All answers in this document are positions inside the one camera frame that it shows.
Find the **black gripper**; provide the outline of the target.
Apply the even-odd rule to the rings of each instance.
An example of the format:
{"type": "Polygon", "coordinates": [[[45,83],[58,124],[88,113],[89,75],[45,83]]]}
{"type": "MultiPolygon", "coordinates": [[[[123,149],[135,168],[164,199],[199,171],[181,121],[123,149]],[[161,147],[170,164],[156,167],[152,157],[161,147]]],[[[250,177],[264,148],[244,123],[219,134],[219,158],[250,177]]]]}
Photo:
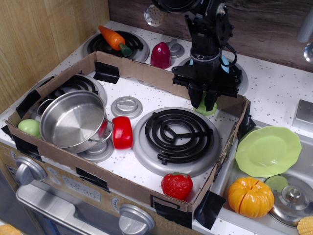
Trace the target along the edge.
{"type": "Polygon", "coordinates": [[[200,63],[192,59],[193,64],[172,68],[173,83],[187,88],[191,104],[198,108],[202,94],[206,92],[204,104],[207,111],[214,108],[221,95],[237,97],[242,72],[235,65],[229,64],[229,73],[222,69],[223,61],[218,58],[214,64],[200,63]]]}

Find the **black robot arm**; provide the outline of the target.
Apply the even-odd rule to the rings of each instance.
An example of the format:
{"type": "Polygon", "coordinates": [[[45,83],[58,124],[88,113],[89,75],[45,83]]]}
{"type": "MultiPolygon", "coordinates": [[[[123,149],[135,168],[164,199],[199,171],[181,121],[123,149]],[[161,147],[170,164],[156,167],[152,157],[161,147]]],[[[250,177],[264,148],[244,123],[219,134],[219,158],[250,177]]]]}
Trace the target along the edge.
{"type": "Polygon", "coordinates": [[[207,111],[213,109],[221,95],[237,97],[242,72],[237,59],[226,64],[223,48],[236,51],[228,43],[234,26],[228,20],[228,6],[223,0],[153,0],[155,18],[165,13],[181,14],[185,18],[192,40],[192,65],[172,68],[173,83],[185,86],[193,107],[201,103],[207,111]]]}

